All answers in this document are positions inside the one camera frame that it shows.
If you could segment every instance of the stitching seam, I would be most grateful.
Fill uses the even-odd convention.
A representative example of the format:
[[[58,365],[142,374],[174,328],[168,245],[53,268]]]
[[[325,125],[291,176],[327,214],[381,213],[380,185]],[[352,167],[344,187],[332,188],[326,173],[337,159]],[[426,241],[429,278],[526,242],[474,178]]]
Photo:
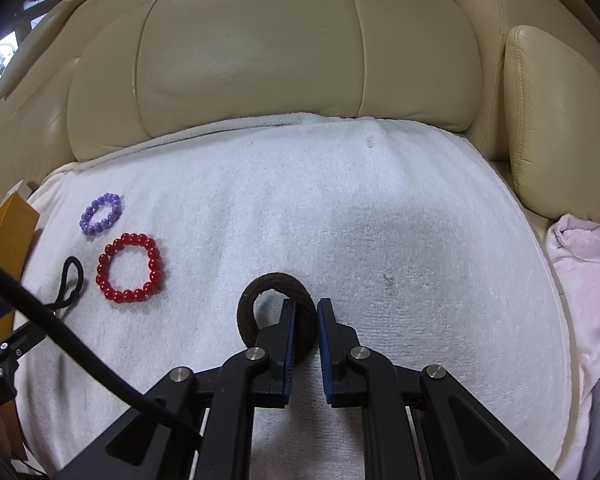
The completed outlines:
[[[362,28],[362,20],[360,20],[360,13],[358,12],[358,2],[353,0],[353,6],[356,9],[356,17],[358,18],[358,27],[360,28],[360,43],[362,44],[362,94],[360,94],[360,106],[356,112],[356,117],[360,116],[360,110],[362,105],[365,103],[365,92],[366,92],[366,41],[365,32]]]
[[[146,27],[146,22],[149,20],[149,16],[151,15],[151,11],[154,10],[154,6],[158,0],[153,0],[149,9],[146,12],[146,16],[142,21],[142,27],[140,28],[140,35],[138,36],[138,48],[136,49],[136,61],[134,63],[134,78],[133,78],[133,89],[134,89],[134,100],[136,101],[136,110],[138,111],[138,118],[140,119],[140,126],[145,131],[149,139],[153,139],[152,134],[149,133],[149,130],[144,126],[144,117],[142,117],[142,110],[140,109],[140,102],[138,101],[138,59],[140,57],[140,46],[142,45],[142,37],[144,36],[144,29]]]
[[[517,127],[517,132],[516,132],[516,156],[514,158],[515,160],[515,168],[516,171],[514,173],[513,176],[513,184],[514,184],[514,188],[517,189],[520,187],[520,171],[518,168],[518,165],[520,163],[520,156],[522,153],[522,135],[524,132],[524,125],[525,125],[525,87],[524,87],[524,81],[523,81],[523,77],[522,77],[522,48],[520,47],[520,28],[517,27],[516,30],[513,33],[513,43],[515,43],[514,45],[514,51],[516,53],[516,76],[517,76],[517,81],[516,81],[516,87],[518,88],[518,92],[517,92],[517,99],[516,99],[516,114],[519,117],[519,121],[518,121],[518,127]]]
[[[484,147],[484,141],[487,139],[487,133],[491,127],[491,121],[493,121],[493,112],[497,106],[497,97],[498,97],[498,74],[502,71],[502,53],[504,51],[504,44],[506,42],[506,37],[502,32],[502,17],[505,15],[504,9],[504,0],[498,0],[498,26],[500,27],[500,41],[498,42],[498,64],[496,66],[496,74],[495,74],[495,87],[493,89],[493,95],[491,96],[491,109],[489,111],[489,119],[487,120],[487,125],[484,129],[484,133],[482,135],[482,140],[480,141],[480,151]]]

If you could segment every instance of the white towel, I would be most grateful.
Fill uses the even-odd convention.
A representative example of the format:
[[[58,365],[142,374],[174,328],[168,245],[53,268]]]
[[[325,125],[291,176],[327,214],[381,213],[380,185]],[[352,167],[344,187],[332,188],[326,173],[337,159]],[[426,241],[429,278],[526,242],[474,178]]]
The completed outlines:
[[[299,114],[248,128],[257,121],[173,142],[223,126],[194,128],[56,172],[31,200],[44,230],[25,286],[53,300],[62,263],[78,256],[88,282],[62,319],[146,391],[174,366],[204,370],[244,349],[240,294],[261,274],[288,272],[394,363],[445,365],[554,466],[571,403],[564,315],[520,208],[476,150],[411,121]],[[80,214],[107,191],[121,195],[123,214],[87,238]],[[98,255],[123,232],[154,236],[164,256],[164,290],[145,303],[112,303],[93,283]],[[142,252],[116,256],[114,286],[146,280]],[[275,322],[281,303],[264,295],[260,323]],[[51,472],[126,409],[49,341],[21,364],[22,427]],[[326,404],[317,352],[296,369],[286,409],[257,410],[251,471],[363,477],[359,412]]]

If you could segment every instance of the cardboard box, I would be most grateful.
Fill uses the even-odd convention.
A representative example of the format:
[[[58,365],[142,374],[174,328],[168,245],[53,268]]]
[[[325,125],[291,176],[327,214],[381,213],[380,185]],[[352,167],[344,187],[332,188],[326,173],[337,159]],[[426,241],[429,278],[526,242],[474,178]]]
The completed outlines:
[[[0,267],[18,280],[22,276],[39,216],[17,192],[0,206]],[[13,331],[13,315],[12,311],[0,319],[0,341]],[[11,442],[13,457],[26,460],[15,403],[3,405],[0,408],[0,416]]]

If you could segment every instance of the metal pivot bolt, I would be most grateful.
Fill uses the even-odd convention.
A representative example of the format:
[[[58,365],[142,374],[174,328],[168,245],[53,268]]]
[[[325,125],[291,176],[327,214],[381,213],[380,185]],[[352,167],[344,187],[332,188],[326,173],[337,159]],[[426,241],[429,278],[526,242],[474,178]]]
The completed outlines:
[[[371,355],[371,350],[366,346],[354,346],[349,353],[356,361],[362,361]]]
[[[186,381],[187,379],[189,379],[190,375],[191,372],[188,368],[185,368],[184,366],[179,366],[178,368],[174,368],[173,370],[171,370],[171,372],[169,373],[169,378],[174,383],[181,383],[182,381]]]
[[[253,348],[249,348],[244,355],[247,357],[249,361],[259,361],[267,354],[264,348],[259,348],[254,346]]]
[[[442,379],[446,375],[446,370],[443,365],[427,366],[427,375],[432,379]]]

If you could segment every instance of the brown hair tie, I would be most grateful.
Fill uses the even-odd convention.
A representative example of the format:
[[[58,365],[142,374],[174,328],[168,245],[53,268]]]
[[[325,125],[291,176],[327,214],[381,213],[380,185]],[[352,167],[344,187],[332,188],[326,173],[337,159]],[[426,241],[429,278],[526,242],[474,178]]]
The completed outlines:
[[[253,315],[253,304],[266,290],[275,290],[296,302],[296,364],[302,362],[318,339],[315,305],[304,285],[284,272],[271,272],[253,280],[238,302],[238,332],[247,348],[256,345],[260,329]]]

